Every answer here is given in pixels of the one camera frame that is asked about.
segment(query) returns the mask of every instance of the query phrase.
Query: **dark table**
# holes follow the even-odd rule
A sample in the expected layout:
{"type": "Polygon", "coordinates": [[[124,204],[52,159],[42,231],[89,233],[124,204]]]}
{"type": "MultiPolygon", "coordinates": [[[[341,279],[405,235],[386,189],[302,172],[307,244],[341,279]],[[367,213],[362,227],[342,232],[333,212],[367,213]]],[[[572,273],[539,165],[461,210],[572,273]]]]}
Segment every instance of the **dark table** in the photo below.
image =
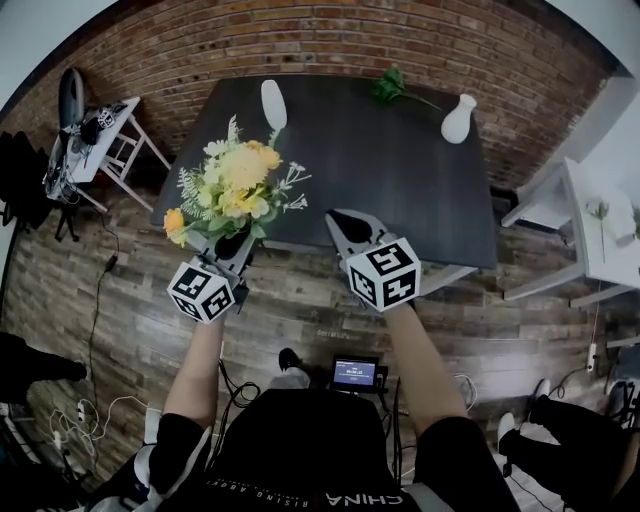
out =
{"type": "MultiPolygon", "coordinates": [[[[176,188],[179,169],[200,164],[206,156],[202,148],[226,138],[234,114],[242,140],[267,142],[271,130],[260,95],[266,78],[217,84],[172,166],[153,224],[161,225],[167,209],[181,204],[176,188]]],[[[495,267],[495,224],[475,122],[462,144],[449,144],[440,134],[444,116],[457,104],[456,96],[417,90],[442,111],[406,98],[381,106],[371,95],[370,80],[273,78],[288,113],[288,124],[276,144],[284,160],[276,173],[284,177],[288,163],[295,161],[313,177],[296,184],[291,197],[304,192],[309,206],[269,224],[270,241],[285,247],[331,247],[324,213],[349,208],[374,215],[392,232],[407,237],[422,260],[495,267]]]]}

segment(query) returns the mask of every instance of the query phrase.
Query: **brick wall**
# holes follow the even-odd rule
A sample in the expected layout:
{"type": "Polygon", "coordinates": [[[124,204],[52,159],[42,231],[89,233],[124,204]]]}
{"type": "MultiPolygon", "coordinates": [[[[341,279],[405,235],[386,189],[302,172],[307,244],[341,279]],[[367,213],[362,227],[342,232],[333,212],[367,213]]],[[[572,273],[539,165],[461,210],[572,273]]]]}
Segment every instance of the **brick wall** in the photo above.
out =
{"type": "Polygon", "coordinates": [[[0,117],[47,150],[63,70],[102,102],[143,97],[141,122],[176,154],[216,81],[272,73],[377,77],[466,92],[494,184],[523,184],[569,133],[615,59],[544,0],[123,0],[80,29],[0,117]]]}

